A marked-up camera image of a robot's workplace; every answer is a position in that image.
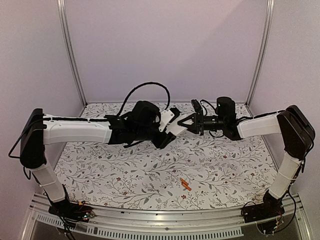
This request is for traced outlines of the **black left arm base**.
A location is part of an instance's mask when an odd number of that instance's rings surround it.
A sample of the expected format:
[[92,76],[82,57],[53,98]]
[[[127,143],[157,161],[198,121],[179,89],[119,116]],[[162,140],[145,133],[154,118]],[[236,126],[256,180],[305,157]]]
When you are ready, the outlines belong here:
[[64,190],[64,199],[53,202],[49,197],[50,202],[49,213],[67,219],[68,221],[73,222],[88,222],[89,219],[95,216],[93,208],[89,205],[86,205],[86,201],[81,202],[71,202],[67,189],[62,185]]

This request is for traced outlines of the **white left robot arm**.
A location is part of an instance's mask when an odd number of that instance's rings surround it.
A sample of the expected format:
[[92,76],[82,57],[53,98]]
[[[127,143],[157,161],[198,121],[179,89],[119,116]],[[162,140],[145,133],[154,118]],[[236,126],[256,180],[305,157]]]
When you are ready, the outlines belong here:
[[21,133],[18,158],[55,204],[55,209],[63,217],[70,217],[75,211],[74,205],[47,162],[46,145],[93,142],[130,147],[139,141],[150,141],[156,148],[163,149],[176,137],[174,133],[166,132],[174,118],[172,110],[149,107],[104,118],[58,117],[46,115],[41,108],[36,108]]

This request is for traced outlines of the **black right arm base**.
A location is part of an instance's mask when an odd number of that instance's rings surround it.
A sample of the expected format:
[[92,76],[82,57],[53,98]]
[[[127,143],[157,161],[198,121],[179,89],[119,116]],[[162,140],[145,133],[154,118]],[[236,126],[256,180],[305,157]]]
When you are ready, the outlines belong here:
[[269,190],[264,194],[262,203],[245,205],[241,209],[241,215],[245,223],[277,217],[284,213],[282,198],[273,197]]

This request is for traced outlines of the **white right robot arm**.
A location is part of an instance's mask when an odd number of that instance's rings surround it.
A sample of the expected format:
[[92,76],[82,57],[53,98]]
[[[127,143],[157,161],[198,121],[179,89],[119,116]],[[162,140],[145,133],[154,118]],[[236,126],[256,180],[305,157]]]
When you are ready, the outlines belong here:
[[262,137],[277,165],[277,175],[265,194],[280,199],[304,171],[307,155],[315,144],[316,131],[297,105],[256,116],[238,117],[236,104],[226,96],[218,97],[213,115],[203,112],[199,101],[192,100],[194,113],[177,122],[180,127],[202,135],[221,131],[232,141]]

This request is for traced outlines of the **white remote control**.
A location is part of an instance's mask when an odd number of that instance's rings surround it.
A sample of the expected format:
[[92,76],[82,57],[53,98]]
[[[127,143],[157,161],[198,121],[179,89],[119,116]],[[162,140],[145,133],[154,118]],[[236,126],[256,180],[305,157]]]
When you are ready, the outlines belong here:
[[186,115],[182,115],[178,118],[176,118],[172,123],[170,123],[169,125],[167,125],[166,130],[164,131],[166,134],[173,134],[174,136],[178,136],[180,135],[182,132],[186,131],[187,128],[184,126],[180,126],[178,125],[178,121],[186,118]]

